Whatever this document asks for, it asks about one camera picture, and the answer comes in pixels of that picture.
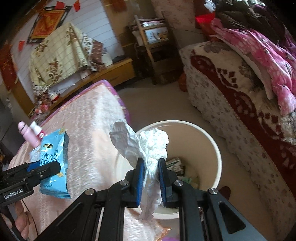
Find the person's left hand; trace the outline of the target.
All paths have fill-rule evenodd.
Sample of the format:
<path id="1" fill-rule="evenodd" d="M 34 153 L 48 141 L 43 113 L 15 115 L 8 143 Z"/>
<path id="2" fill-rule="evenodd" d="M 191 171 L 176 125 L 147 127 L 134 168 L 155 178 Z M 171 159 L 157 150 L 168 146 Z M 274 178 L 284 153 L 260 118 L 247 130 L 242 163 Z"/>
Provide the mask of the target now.
<path id="1" fill-rule="evenodd" d="M 27 239 L 29 236 L 29 218 L 26 212 L 24 211 L 21 201 L 15 203 L 15 212 L 16 212 L 16 228 L 20 232 L 23 239 Z"/>

